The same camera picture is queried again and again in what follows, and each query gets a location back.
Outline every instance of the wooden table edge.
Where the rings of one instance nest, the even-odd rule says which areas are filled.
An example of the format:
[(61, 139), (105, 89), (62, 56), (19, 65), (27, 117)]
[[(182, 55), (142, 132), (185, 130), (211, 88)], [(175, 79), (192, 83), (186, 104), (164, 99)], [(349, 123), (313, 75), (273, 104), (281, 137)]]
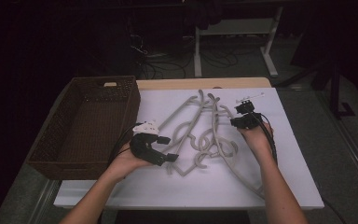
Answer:
[(140, 91), (271, 88), (271, 84), (266, 77), (157, 79), (137, 80), (136, 82)]

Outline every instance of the table leg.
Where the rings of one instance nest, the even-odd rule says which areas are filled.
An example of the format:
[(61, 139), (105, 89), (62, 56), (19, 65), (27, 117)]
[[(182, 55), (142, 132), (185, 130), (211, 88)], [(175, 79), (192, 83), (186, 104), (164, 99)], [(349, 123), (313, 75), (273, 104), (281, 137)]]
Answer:
[(194, 53), (194, 76), (202, 77), (201, 57), (200, 57), (200, 30), (196, 27), (196, 50)]
[(269, 30), (266, 46), (260, 48), (261, 53), (262, 53), (263, 58), (264, 58), (264, 61), (266, 62), (269, 74), (272, 77), (276, 77), (278, 75), (278, 72), (277, 72), (277, 70), (275, 68), (274, 63), (272, 62), (271, 57), (269, 56), (269, 50), (271, 49), (272, 42), (274, 40), (276, 31), (277, 31), (277, 28), (278, 28), (278, 25), (279, 25), (279, 19), (281, 18), (282, 10), (283, 10), (283, 7), (278, 7), (277, 12), (276, 12), (275, 17), (274, 17), (274, 22), (271, 24), (271, 28)]

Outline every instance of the white table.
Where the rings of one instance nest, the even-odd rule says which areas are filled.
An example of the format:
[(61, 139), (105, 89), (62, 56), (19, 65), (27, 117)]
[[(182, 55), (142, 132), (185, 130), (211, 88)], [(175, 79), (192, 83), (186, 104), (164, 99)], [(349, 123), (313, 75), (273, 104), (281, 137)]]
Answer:
[[(207, 93), (220, 97), (219, 102), (221, 105), (226, 105), (235, 117), (239, 116), (234, 109), (234, 106), (238, 105), (235, 100), (240, 100), (247, 96), (256, 96), (264, 92), (264, 97), (258, 97), (252, 102), (255, 105), (255, 112), (267, 116), (275, 130), (279, 167), (284, 178), (303, 209), (324, 207), (275, 89), (206, 89), (203, 91), (206, 98)], [(199, 95), (198, 91), (141, 91), (142, 100), (138, 121), (155, 119), (157, 123), (161, 123), (177, 106), (193, 95)], [(187, 106), (184, 111), (175, 117), (172, 123), (160, 130), (159, 135), (171, 137), (172, 130), (179, 123), (191, 120), (195, 109), (195, 106)], [(197, 136), (210, 125), (210, 113), (203, 112), (192, 133)], [(220, 118), (218, 134), (237, 143), (240, 148), (236, 169), (252, 185), (260, 186), (258, 164), (241, 135), (234, 127), (230, 126), (229, 118)], [(182, 147), (177, 161), (178, 166), (183, 169), (193, 162), (194, 155), (198, 152), (192, 149), (188, 142), (186, 141), (184, 147)], [(196, 168), (186, 176), (181, 176), (175, 171), (168, 175), (166, 170), (167, 162), (161, 167), (152, 166), (138, 169), (115, 187), (106, 204), (106, 208), (245, 210), (265, 206), (264, 201), (248, 190), (228, 169), (222, 158), (206, 157), (202, 164), (207, 165), (207, 168)], [(54, 204), (59, 207), (74, 206), (86, 194), (93, 183), (94, 181), (84, 180), (62, 181)]]

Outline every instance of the person's right hand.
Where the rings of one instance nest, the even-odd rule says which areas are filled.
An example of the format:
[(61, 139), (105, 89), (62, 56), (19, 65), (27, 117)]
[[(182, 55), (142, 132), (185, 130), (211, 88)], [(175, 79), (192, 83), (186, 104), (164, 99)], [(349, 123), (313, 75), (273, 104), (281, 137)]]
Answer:
[[(266, 123), (263, 122), (266, 129), (269, 131), (269, 134), (272, 135), (272, 128)], [(243, 138), (245, 139), (248, 147), (253, 151), (255, 158), (260, 162), (264, 157), (272, 157), (271, 147), (269, 145), (269, 140), (266, 137), (266, 134), (263, 132), (260, 126), (257, 126), (253, 129), (238, 129)]]

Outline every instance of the wicker basket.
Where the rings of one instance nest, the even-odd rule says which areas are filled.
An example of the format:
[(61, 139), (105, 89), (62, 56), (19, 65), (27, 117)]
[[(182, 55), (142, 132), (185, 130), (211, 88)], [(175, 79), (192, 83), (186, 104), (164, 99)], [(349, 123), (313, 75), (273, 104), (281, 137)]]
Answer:
[(135, 77), (77, 77), (51, 109), (27, 163), (49, 179), (97, 179), (121, 133), (136, 122)]

